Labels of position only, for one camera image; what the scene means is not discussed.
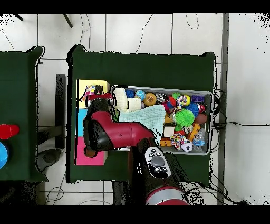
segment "gray tray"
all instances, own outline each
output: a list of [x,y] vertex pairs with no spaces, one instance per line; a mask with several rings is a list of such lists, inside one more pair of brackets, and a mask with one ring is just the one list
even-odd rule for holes
[[[211,149],[211,139],[212,139],[212,131],[213,131],[213,108],[214,108],[214,97],[211,92],[207,91],[193,91],[193,90],[180,90],[180,89],[162,89],[162,88],[150,88],[150,87],[136,87],[136,86],[124,86],[125,88],[131,89],[133,91],[137,91],[139,89],[143,90],[145,93],[151,92],[153,94],[159,92],[161,94],[171,95],[174,92],[180,92],[183,95],[197,95],[204,96],[204,103],[207,105],[207,111],[205,115],[207,116],[207,121],[201,124],[201,128],[205,129],[205,145],[202,146],[202,151],[196,151],[193,149],[190,152],[185,152],[184,150],[175,149],[174,146],[171,147],[162,147],[160,148],[163,152],[171,152],[174,154],[186,154],[186,155],[207,155]],[[121,148],[118,150],[128,151],[129,148]]]

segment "blue container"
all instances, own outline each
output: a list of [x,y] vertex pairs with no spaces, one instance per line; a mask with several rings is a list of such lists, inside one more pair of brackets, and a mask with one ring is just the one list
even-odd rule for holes
[[8,151],[6,146],[0,142],[0,169],[6,165],[8,159]]

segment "purple toy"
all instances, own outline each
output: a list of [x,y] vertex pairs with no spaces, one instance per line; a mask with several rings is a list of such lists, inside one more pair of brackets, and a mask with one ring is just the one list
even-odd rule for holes
[[204,102],[204,96],[191,96],[191,102]]

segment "green table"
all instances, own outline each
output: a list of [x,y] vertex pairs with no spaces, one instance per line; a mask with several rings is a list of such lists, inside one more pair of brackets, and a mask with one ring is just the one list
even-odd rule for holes
[[8,140],[10,156],[0,180],[46,181],[35,167],[36,63],[42,47],[27,52],[0,52],[0,124],[17,124],[20,133]]
[[[75,45],[68,53],[67,181],[128,179],[128,152],[110,151],[104,166],[74,165],[76,81],[106,80],[110,85],[144,86],[213,92],[215,55],[148,55],[86,52]],[[190,181],[209,185],[207,156],[176,155]]]

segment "red cup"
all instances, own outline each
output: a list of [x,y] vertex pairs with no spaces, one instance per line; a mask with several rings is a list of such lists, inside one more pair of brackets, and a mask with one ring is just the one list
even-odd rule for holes
[[17,135],[20,128],[17,125],[1,124],[0,125],[0,139],[7,140],[14,135]]

